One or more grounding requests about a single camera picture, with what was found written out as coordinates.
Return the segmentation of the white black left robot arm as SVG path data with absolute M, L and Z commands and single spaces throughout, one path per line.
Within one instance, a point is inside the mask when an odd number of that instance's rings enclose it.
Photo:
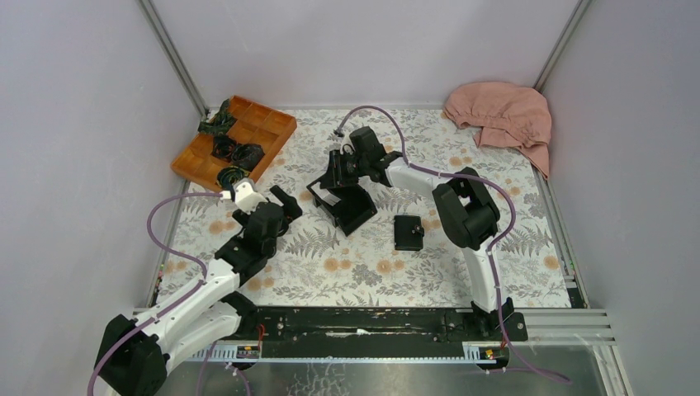
M 153 395 L 171 371 L 205 345 L 229 335 L 245 339 L 253 334 L 254 314 L 230 300 L 274 257 L 278 238 L 303 214 L 296 198 L 279 186 L 270 192 L 275 201 L 244 179 L 229 190 L 209 194 L 233 201 L 234 219 L 241 225 L 210 262 L 152 239 L 164 251 L 195 262 L 201 275 L 161 304 L 133 318 L 117 315 L 107 324 L 87 394 L 92 395 L 102 379 L 119 395 Z

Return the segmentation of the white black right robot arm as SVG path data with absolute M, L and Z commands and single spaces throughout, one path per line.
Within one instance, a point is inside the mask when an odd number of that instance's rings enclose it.
M 440 173 L 409 162 L 402 153 L 387 152 L 375 132 L 362 127 L 349 135 L 340 148 L 329 152 L 329 164 L 316 183 L 324 196 L 314 204 L 345 235 L 352 234 L 376 212 L 376 205 L 359 181 L 368 177 L 386 187 L 411 191 L 430 199 L 442 230 L 458 246 L 471 277 L 475 332 L 493 340 L 506 328 L 513 304 L 497 285 L 499 267 L 488 245 L 495 240 L 500 212 L 485 180 L 469 167 L 456 174 Z

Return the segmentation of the black leather card holder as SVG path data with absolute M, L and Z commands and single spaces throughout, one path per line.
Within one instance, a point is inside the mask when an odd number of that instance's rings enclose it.
M 425 230 L 417 215 L 399 214 L 394 217 L 396 251 L 417 252 L 423 249 Z

